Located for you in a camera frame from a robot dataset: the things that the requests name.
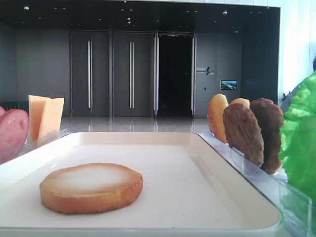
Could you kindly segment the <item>clear acrylic rack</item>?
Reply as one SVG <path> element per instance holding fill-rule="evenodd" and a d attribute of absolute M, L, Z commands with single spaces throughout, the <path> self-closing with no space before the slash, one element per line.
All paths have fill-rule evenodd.
<path fill-rule="evenodd" d="M 275 204 L 284 214 L 284 228 L 292 237 L 316 235 L 316 209 L 312 199 L 287 182 L 284 169 L 269 175 L 244 158 L 243 153 L 230 148 L 208 131 L 202 138 L 221 154 L 244 178 Z"/>
<path fill-rule="evenodd" d="M 21 155 L 24 155 L 30 151 L 33 151 L 41 146 L 44 146 L 50 142 L 60 139 L 68 135 L 67 129 L 61 131 L 55 131 L 48 134 L 45 137 L 39 138 L 33 142 L 25 143 L 24 145 L 19 145 L 13 148 L 8 148 L 0 153 L 0 163 L 4 164 L 10 160 L 13 160 Z"/>

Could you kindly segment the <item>pink tomato slice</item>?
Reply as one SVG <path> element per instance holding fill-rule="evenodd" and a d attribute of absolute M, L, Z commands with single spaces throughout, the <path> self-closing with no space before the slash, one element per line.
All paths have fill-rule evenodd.
<path fill-rule="evenodd" d="M 10 109 L 0 117 L 0 163 L 17 158 L 29 132 L 26 111 Z"/>
<path fill-rule="evenodd" d="M 5 109 L 0 106 L 0 117 L 5 113 Z"/>

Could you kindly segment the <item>left clear acrylic rack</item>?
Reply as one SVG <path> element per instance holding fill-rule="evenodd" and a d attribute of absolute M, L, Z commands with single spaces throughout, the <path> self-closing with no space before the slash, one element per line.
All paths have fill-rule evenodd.
<path fill-rule="evenodd" d="M 50 142 L 60 139 L 68 135 L 67 129 L 61 131 L 55 131 L 48 134 L 45 137 L 39 138 L 33 142 L 25 143 L 24 145 L 19 145 L 13 148 L 8 148 L 0 153 L 0 163 L 4 164 L 10 160 L 13 160 L 21 155 L 24 155 L 30 151 L 33 151 L 41 146 L 44 146 Z"/>

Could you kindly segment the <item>round bread slice on tray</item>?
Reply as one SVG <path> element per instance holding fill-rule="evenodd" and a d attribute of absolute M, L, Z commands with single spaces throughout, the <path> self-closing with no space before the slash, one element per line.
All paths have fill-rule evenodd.
<path fill-rule="evenodd" d="M 131 205 L 143 176 L 120 164 L 88 163 L 53 171 L 39 189 L 42 204 L 55 212 L 101 213 Z"/>

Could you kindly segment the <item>upright bread slice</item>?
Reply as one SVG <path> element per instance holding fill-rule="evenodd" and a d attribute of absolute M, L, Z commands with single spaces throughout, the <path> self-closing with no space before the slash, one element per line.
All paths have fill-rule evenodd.
<path fill-rule="evenodd" d="M 224 94 L 216 94 L 210 100 L 207 110 L 209 129 L 223 143 L 227 143 L 223 121 L 223 113 L 227 107 L 226 96 Z"/>
<path fill-rule="evenodd" d="M 250 101 L 248 99 L 237 98 L 237 99 L 234 99 L 229 105 L 235 104 L 235 103 L 240 103 L 240 104 L 245 105 L 247 108 L 250 108 Z"/>

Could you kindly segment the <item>green lettuce leaf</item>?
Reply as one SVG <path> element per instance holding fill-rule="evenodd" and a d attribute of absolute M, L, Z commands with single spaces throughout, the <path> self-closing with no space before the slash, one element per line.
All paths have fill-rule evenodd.
<path fill-rule="evenodd" d="M 299 85 L 284 113 L 278 154 L 290 185 L 316 201 L 316 74 Z"/>

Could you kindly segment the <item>left orange cheese slice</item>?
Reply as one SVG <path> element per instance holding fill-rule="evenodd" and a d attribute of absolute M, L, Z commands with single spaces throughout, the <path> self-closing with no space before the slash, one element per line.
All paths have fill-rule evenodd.
<path fill-rule="evenodd" d="M 29 100 L 29 140 L 33 142 L 38 139 L 39 128 L 43 109 L 49 97 L 28 95 Z"/>

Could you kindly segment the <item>rear pink tomato slice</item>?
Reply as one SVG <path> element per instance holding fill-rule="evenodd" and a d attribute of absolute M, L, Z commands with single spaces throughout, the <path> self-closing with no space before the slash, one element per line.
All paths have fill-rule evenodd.
<path fill-rule="evenodd" d="M 5 109 L 0 106 L 0 117 L 5 113 Z"/>

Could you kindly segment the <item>rear brown meat patty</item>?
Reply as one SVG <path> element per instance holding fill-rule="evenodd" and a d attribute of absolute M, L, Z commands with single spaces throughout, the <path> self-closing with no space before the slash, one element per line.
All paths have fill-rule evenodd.
<path fill-rule="evenodd" d="M 281 168 L 278 154 L 281 148 L 280 128 L 283 112 L 272 100 L 259 98 L 250 103 L 250 109 L 257 118 L 264 141 L 264 162 L 261 169 L 274 174 Z"/>

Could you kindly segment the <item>dark double door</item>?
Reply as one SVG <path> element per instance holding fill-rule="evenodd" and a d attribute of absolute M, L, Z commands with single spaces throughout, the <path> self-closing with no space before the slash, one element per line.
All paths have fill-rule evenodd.
<path fill-rule="evenodd" d="M 113 34 L 113 110 L 115 117 L 151 115 L 150 34 Z"/>
<path fill-rule="evenodd" d="M 71 31 L 72 115 L 108 117 L 109 34 Z"/>

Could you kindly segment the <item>small wall screen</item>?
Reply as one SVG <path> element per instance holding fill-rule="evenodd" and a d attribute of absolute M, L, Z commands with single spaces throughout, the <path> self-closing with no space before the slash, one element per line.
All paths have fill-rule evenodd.
<path fill-rule="evenodd" d="M 237 90 L 236 80 L 221 80 L 220 81 L 221 90 Z"/>

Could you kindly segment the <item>left dark double door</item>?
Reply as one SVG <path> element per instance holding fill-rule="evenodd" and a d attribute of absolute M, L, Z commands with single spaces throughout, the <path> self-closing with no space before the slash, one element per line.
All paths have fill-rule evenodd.
<path fill-rule="evenodd" d="M 108 117 L 109 34 L 71 31 L 72 115 Z"/>

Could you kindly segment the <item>right orange cheese slice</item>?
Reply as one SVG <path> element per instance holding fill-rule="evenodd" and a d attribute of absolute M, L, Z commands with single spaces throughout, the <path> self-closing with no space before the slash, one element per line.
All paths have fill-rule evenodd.
<path fill-rule="evenodd" d="M 64 98 L 48 99 L 43 107 L 38 139 L 60 130 Z"/>

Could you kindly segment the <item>open dark doorway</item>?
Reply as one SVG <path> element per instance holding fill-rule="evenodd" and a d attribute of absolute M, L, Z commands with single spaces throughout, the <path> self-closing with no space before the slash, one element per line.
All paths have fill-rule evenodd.
<path fill-rule="evenodd" d="M 192 35 L 159 34 L 158 118 L 191 117 Z"/>

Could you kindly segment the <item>orange cheese slice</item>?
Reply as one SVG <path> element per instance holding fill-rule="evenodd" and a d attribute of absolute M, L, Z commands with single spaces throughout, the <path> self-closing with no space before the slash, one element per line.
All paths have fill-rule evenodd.
<path fill-rule="evenodd" d="M 64 98 L 48 99 L 43 107 L 38 139 L 60 130 Z"/>
<path fill-rule="evenodd" d="M 29 100 L 29 140 L 33 142 L 38 139 L 39 128 L 43 109 L 49 97 L 28 95 Z"/>

